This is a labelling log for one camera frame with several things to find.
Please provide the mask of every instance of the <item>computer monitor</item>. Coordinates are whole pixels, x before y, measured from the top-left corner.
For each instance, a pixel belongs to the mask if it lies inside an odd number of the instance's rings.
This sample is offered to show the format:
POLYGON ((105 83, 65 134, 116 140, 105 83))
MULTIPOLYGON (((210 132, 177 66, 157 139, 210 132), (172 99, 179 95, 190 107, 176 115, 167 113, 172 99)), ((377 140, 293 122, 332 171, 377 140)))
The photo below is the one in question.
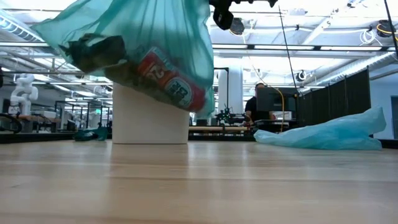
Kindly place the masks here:
MULTIPOLYGON (((296 110, 295 88, 278 88, 284 96, 285 111, 296 110)), ((257 89, 257 111, 282 111, 282 97, 272 87, 257 89)))

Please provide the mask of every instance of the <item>person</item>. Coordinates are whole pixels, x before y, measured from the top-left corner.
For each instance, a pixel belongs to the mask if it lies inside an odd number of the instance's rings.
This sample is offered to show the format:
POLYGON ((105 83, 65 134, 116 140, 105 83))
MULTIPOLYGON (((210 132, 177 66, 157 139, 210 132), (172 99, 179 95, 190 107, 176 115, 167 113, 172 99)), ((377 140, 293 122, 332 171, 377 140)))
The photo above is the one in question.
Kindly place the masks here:
MULTIPOLYGON (((260 118, 257 112, 257 91, 259 88, 265 88, 265 84, 263 83, 258 83, 255 87, 255 95, 254 97, 252 97, 250 100, 248 100, 248 102, 246 103, 246 107, 244 109, 244 112, 246 114, 246 116, 250 119, 250 121, 248 122, 248 124, 253 125, 255 121, 259 120, 259 119, 263 119, 260 118)), ((270 111, 269 112, 270 118, 273 118, 273 114, 270 111)))

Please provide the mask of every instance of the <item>light blue plastic bag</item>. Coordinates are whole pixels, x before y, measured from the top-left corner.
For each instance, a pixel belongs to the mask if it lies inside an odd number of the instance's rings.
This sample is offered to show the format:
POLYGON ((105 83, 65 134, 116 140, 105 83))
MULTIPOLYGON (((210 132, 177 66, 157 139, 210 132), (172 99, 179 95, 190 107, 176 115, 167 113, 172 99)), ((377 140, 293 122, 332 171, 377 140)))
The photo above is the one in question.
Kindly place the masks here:
POLYGON ((276 146, 331 150, 380 150, 379 140, 369 135, 386 128, 381 107, 364 113, 344 116, 323 124, 286 131, 281 134, 259 130, 257 142, 276 146))
POLYGON ((214 110, 208 0, 77 0, 33 30, 67 62, 156 100, 214 110))

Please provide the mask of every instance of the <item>white pedestal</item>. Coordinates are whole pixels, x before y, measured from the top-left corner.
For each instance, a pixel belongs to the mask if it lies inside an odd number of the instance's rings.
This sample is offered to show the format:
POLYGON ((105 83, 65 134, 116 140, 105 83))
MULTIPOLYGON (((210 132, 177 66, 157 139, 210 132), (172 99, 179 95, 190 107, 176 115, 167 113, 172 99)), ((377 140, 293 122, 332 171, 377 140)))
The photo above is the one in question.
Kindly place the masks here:
POLYGON ((113 143, 186 144, 188 129, 189 112, 114 84, 113 143))

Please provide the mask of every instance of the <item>ceiling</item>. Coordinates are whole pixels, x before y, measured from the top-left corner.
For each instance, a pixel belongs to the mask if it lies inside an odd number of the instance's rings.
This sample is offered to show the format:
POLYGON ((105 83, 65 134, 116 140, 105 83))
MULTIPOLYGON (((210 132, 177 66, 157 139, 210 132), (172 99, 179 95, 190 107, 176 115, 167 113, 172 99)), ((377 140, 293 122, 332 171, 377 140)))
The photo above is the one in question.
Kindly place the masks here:
MULTIPOLYGON (((18 22, 21 26, 29 29, 29 26, 45 19, 53 19, 60 11, 65 9, 75 0, 49 1, 49 0, 2 0, 0 8, 7 16, 18 22)), ((235 17, 240 17, 245 25, 243 36, 236 36, 230 31, 219 29, 213 19, 207 22, 211 40, 214 44, 285 44, 282 32, 281 19, 285 28, 286 40, 289 45, 353 45, 353 46, 391 46, 390 38, 376 37, 373 41, 364 44, 361 36, 365 35, 369 26, 375 27, 380 19, 386 19, 386 8, 383 1, 364 0, 356 7, 348 7, 347 0, 319 1, 319 0, 280 0, 274 8, 270 8, 268 2, 257 1, 254 4, 246 2, 233 4, 230 10, 235 17)), ((398 26, 398 1, 388 0, 394 25, 398 26)), ((0 29, 2 41, 25 41, 14 34, 0 29)), ((41 52, 48 58, 35 58, 36 54, 28 48, 8 48, 25 55, 26 57, 44 64, 48 67, 57 68, 58 71, 78 72, 74 66, 65 63, 64 59, 52 59, 52 52, 41 52)), ((290 63, 286 52, 269 51, 264 55, 252 57, 245 56, 244 51, 238 52, 233 57, 241 57, 243 68, 251 70, 253 67, 261 71, 267 82, 291 85, 292 76, 290 63)), ((232 57, 215 51, 215 66, 217 58, 232 57)), ((305 70, 307 73, 317 74, 330 73, 347 63, 355 62, 359 58, 371 58, 377 55, 372 52, 291 52, 291 62, 294 72, 305 70)), ((0 50, 0 64, 10 70, 36 70, 48 71, 35 63, 27 62, 21 58, 15 58, 7 52, 0 50)), ((74 75, 56 75, 47 77, 62 82, 111 82, 105 78, 85 77, 84 80, 74 75)), ((244 72, 245 83, 255 84, 260 80, 244 72)), ((94 92, 95 86, 64 86, 73 91, 94 92)), ((109 97, 110 91, 95 93, 98 96, 109 97)))

